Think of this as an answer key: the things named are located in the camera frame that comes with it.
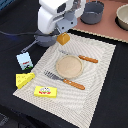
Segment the cable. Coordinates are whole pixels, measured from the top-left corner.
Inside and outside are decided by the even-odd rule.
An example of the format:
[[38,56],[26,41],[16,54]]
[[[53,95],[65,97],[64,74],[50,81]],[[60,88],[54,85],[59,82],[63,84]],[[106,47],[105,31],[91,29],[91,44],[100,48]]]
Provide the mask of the cable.
[[18,128],[20,128],[20,123],[18,122]]
[[29,126],[26,126],[25,128],[30,128],[31,126],[29,125]]
[[0,31],[0,34],[7,35],[7,36],[21,36],[21,35],[54,36],[53,33],[50,33],[50,34],[46,35],[46,34],[37,34],[37,33],[33,33],[33,32],[10,34],[10,33]]

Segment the striped placemat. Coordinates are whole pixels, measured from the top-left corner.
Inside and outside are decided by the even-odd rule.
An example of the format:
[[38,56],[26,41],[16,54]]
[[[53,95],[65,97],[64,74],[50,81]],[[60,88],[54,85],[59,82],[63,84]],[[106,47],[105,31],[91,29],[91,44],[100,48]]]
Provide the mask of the striped placemat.
[[[102,41],[68,34],[71,38],[70,41],[64,46],[58,42],[51,46],[31,71],[35,73],[36,77],[22,89],[16,90],[13,95],[51,112],[79,128],[88,128],[115,46]],[[85,90],[79,90],[61,81],[49,79],[44,75],[44,70],[48,70],[59,76],[55,69],[55,64],[59,58],[65,56],[59,50],[99,60],[97,64],[82,60],[84,64],[83,74],[71,79],[84,85]],[[36,86],[57,87],[57,98],[35,97],[34,89]]]

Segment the fork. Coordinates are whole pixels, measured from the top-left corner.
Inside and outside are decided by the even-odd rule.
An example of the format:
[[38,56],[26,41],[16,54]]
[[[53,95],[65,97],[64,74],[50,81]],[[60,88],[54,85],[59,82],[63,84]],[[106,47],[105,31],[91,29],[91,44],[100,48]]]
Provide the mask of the fork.
[[54,80],[61,80],[61,81],[63,81],[64,83],[69,84],[69,85],[71,85],[71,86],[74,86],[74,87],[76,87],[76,88],[79,88],[79,89],[81,89],[81,90],[84,90],[84,89],[85,89],[85,87],[84,87],[83,85],[77,84],[77,83],[72,82],[72,81],[67,80],[67,79],[61,79],[60,77],[56,76],[55,74],[53,74],[53,73],[51,73],[51,72],[49,72],[49,71],[46,71],[46,70],[45,70],[45,71],[44,71],[44,74],[45,74],[46,76],[48,76],[49,78],[51,78],[51,79],[54,79]]

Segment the orange handle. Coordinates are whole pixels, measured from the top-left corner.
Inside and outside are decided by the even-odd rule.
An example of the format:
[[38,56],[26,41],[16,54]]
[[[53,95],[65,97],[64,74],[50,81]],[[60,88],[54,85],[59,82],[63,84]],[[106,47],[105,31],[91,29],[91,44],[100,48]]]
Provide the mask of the orange handle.
[[76,88],[79,88],[79,89],[81,89],[81,90],[84,90],[84,89],[85,89],[85,87],[84,87],[83,85],[77,84],[77,83],[72,82],[72,81],[67,80],[67,79],[64,79],[63,82],[66,83],[66,84],[69,84],[69,85],[71,85],[71,86],[74,86],[74,87],[76,87]]
[[93,62],[93,63],[98,63],[98,60],[96,60],[96,59],[92,59],[92,58],[81,56],[81,55],[79,55],[78,57],[82,60],[90,61],[90,62]]

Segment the blue box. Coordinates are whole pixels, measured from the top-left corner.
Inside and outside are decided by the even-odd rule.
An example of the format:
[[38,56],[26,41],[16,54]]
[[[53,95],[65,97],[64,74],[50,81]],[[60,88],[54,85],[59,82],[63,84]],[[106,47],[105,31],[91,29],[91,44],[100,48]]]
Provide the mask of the blue box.
[[33,67],[32,61],[28,52],[17,55],[17,60],[22,68],[22,70],[26,70]]

